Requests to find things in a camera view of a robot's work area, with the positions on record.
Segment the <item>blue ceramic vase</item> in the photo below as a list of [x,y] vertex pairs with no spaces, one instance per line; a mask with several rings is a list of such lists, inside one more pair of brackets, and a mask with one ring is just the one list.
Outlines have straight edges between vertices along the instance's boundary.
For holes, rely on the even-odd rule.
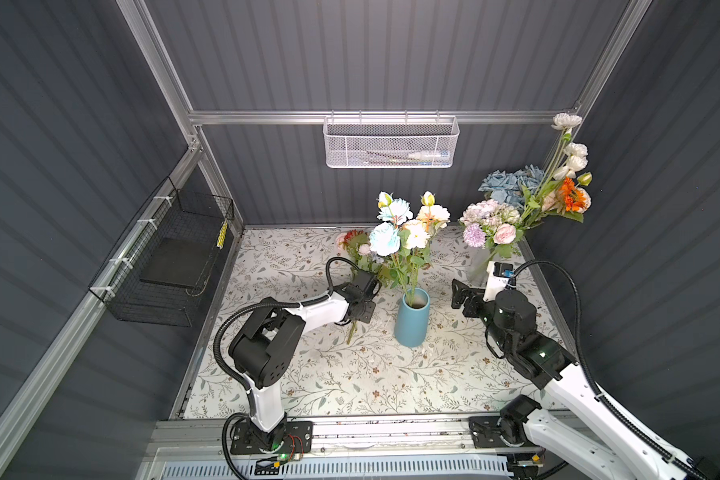
[[410,305],[407,299],[408,296],[404,294],[398,302],[394,335],[401,345],[415,348],[424,342],[427,335],[430,297],[425,290],[416,288],[413,304]]

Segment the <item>cream rose stem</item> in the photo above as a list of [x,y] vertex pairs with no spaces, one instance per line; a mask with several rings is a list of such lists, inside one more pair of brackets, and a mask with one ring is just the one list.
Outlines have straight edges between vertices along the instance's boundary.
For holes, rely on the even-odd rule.
[[435,195],[426,191],[421,196],[421,207],[412,220],[401,228],[405,233],[403,248],[404,265],[406,267],[405,302],[413,307],[416,302],[416,289],[421,269],[430,264],[431,243],[434,237],[443,230],[450,221],[448,209],[437,203]]

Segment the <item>blue rose bouquet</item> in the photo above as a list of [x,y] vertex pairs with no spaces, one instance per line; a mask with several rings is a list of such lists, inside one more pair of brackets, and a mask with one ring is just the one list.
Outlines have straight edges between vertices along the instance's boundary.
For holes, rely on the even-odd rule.
[[544,172],[535,165],[527,165],[515,172],[496,170],[482,180],[478,191],[486,200],[495,200],[522,210],[525,205],[523,191],[534,191],[543,177]]

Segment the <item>peach rose stem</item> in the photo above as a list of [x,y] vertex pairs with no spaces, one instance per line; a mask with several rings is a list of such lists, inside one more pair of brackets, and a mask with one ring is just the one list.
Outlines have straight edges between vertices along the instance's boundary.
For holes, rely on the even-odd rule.
[[554,181],[553,188],[543,197],[542,210],[559,216],[584,214],[591,206],[591,197],[586,191],[591,181],[590,172]]

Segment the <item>orange gerbera flower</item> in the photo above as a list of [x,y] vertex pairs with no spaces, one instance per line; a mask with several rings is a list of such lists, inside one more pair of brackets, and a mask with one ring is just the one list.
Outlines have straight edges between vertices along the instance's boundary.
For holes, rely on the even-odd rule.
[[554,211],[558,216],[582,223],[584,214],[591,206],[591,197],[571,178],[565,178],[555,192]]

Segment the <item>white ranunculus stem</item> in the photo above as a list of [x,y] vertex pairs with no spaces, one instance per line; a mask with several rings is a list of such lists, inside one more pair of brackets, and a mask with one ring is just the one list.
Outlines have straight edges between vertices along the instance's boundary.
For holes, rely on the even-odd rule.
[[523,191],[525,205],[521,213],[521,222],[525,228],[540,225],[548,216],[558,216],[555,212],[542,210],[543,197],[553,188],[553,182],[565,177],[576,178],[585,172],[588,166],[588,147],[573,141],[574,130],[583,119],[576,114],[558,113],[553,117],[551,127],[559,133],[552,159],[544,170],[541,184],[534,190]]

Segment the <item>clear ribbed glass vase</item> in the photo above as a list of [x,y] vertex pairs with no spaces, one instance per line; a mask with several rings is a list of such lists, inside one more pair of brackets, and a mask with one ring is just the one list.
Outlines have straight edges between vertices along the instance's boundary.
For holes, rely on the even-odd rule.
[[494,252],[490,248],[474,249],[470,254],[471,264],[467,271],[468,284],[484,288],[488,277],[489,262],[493,259]]

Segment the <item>pale blue white flower stem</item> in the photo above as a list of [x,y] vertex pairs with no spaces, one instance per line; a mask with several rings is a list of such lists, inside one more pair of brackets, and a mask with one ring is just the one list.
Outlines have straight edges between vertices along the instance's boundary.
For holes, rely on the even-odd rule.
[[382,260],[379,272],[390,287],[399,286],[404,291],[408,287],[407,275],[403,272],[400,251],[403,248],[400,230],[402,226],[413,218],[410,203],[401,198],[393,198],[389,193],[381,191],[377,198],[379,213],[377,218],[381,221],[371,232],[370,250]]

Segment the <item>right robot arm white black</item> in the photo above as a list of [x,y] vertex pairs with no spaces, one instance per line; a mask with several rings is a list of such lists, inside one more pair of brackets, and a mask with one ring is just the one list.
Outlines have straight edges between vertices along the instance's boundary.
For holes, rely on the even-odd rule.
[[481,320],[491,353],[568,409],[592,434],[582,434],[540,402],[519,395],[495,420],[470,418],[476,447],[494,441],[510,448],[535,445],[593,479],[720,479],[714,462],[693,459],[661,438],[592,381],[573,354],[541,334],[536,309],[524,294],[504,289],[492,300],[484,294],[455,280],[451,306]]

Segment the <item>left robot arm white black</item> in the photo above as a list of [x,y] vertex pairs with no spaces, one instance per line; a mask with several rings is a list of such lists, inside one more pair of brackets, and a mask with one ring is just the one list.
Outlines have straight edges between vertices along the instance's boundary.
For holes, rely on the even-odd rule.
[[280,380],[302,336],[329,324],[368,323],[380,288],[376,275],[360,270],[348,282],[329,284],[316,298],[280,302],[267,297],[241,308],[219,327],[213,356],[245,391],[253,445],[274,451],[286,436]]

